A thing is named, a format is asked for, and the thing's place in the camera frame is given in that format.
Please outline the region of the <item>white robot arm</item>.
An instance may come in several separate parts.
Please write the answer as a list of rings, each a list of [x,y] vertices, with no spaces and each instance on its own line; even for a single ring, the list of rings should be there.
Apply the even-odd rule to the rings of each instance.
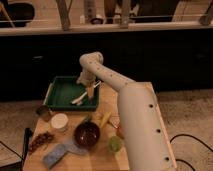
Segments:
[[[79,59],[82,72],[77,80],[85,86],[99,78],[114,89],[124,134],[130,171],[176,171],[177,164],[149,82],[136,82],[103,65],[100,52]]]

